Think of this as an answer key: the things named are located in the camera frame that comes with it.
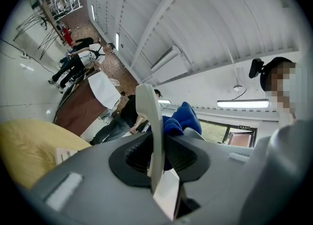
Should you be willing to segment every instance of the cable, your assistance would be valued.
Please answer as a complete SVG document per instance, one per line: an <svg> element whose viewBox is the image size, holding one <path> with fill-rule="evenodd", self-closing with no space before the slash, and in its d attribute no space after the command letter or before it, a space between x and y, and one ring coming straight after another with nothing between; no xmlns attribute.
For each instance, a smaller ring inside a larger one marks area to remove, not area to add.
<svg viewBox="0 0 313 225"><path fill-rule="evenodd" d="M11 45L12 47L18 49L20 52L24 53L21 49L19 49L18 47L15 47L13 44L10 44L10 43L8 43L8 44Z"/></svg>
<svg viewBox="0 0 313 225"><path fill-rule="evenodd" d="M52 71L50 71L50 70L48 70L47 68L45 68L40 62L38 62L34 57L32 57L32 56L29 56L29 55L27 55L29 58L32 58L32 59L34 59L34 61L36 62L36 63L39 63L45 70L47 70L47 71L49 71L50 73L52 73L52 74L54 74Z"/></svg>
<svg viewBox="0 0 313 225"><path fill-rule="evenodd" d="M0 39L1 39L3 42L9 44L10 46L12 46L12 47L16 48L17 50L19 50L20 52L22 52L23 55L26 55L26 56L28 56L30 59L33 59L36 63L39 63L45 70L47 70L47 71L49 71L50 73L54 74L52 71L50 71L50 70L48 70L47 68L45 68L45 67L44 67L40 62L38 62L34 57L29 56L28 54L26 54L26 52L24 52L23 50L19 49L19 48L16 47L16 46L14 46L13 44L8 43L7 41L5 41L4 39L2 39L1 37L0 37ZM16 59L16 58L13 58L13 57L8 56L8 55L6 55L6 54L4 54L4 55L7 56L7 57L9 57L10 59Z"/></svg>
<svg viewBox="0 0 313 225"><path fill-rule="evenodd" d="M6 55L5 53L3 53L1 49L0 49L0 52L1 52L3 55L9 57L9 58L12 59L12 60L15 60L15 59L16 59L16 58L14 58L14 57L8 56L8 55Z"/></svg>
<svg viewBox="0 0 313 225"><path fill-rule="evenodd" d="M237 98L239 98L240 96L242 96L245 92L243 92L241 95L237 96L236 98L232 99L231 101L233 100L236 100Z"/></svg>

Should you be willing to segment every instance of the white plastic bag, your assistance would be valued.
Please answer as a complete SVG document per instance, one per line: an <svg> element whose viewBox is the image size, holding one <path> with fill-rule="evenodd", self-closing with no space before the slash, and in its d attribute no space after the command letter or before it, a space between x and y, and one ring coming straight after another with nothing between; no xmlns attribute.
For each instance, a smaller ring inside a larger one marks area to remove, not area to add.
<svg viewBox="0 0 313 225"><path fill-rule="evenodd" d="M114 85L114 87L121 86L118 80L111 79L111 78L109 78L109 80L112 82L112 84Z"/></svg>

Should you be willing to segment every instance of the ceiling lamp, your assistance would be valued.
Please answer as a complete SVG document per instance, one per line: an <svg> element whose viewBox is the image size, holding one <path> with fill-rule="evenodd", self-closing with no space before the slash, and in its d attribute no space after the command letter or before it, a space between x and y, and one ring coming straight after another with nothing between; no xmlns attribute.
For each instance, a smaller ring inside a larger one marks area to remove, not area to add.
<svg viewBox="0 0 313 225"><path fill-rule="evenodd" d="M91 5L91 11L92 11L93 20L96 21L96 18L94 17L93 5Z"/></svg>
<svg viewBox="0 0 313 225"><path fill-rule="evenodd" d="M159 103L171 104L170 100L158 100Z"/></svg>
<svg viewBox="0 0 313 225"><path fill-rule="evenodd" d="M258 100L232 100L232 101L217 101L219 108L225 109L266 109L269 106L268 99Z"/></svg>
<svg viewBox="0 0 313 225"><path fill-rule="evenodd" d="M115 34L115 48L117 49L117 51L119 50L119 34L118 33Z"/></svg>

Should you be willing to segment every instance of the white tablecloth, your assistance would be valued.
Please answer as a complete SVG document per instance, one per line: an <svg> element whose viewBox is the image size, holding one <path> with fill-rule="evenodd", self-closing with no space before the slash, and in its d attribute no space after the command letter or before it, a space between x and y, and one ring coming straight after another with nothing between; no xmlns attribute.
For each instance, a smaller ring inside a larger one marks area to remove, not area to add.
<svg viewBox="0 0 313 225"><path fill-rule="evenodd" d="M91 90L97 100L108 109L112 109L118 99L120 93L102 71L88 78Z"/></svg>

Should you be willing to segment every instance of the white cloth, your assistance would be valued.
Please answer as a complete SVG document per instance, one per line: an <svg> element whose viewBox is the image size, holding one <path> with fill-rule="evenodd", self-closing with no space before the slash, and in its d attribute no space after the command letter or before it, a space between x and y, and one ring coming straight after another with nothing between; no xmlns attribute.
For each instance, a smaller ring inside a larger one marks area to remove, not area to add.
<svg viewBox="0 0 313 225"><path fill-rule="evenodd" d="M99 51L99 54L101 55L96 59L95 54L91 51L84 51L79 53L78 56L80 57L84 66L88 65L89 63L95 60L101 64L105 59L105 52L103 51L103 47L100 44L96 43L89 45L89 49Z"/></svg>
<svg viewBox="0 0 313 225"><path fill-rule="evenodd" d="M104 107L112 109L121 98L120 93L102 71L89 77L88 81L94 96Z"/></svg>
<svg viewBox="0 0 313 225"><path fill-rule="evenodd" d="M114 113L117 109L117 106L118 104L120 104L121 102L121 98L119 98L116 102L116 104L114 105L113 109L107 109L105 110L101 115L100 115L100 118L104 119L104 118L107 118L107 117L110 117L112 115L112 113Z"/></svg>

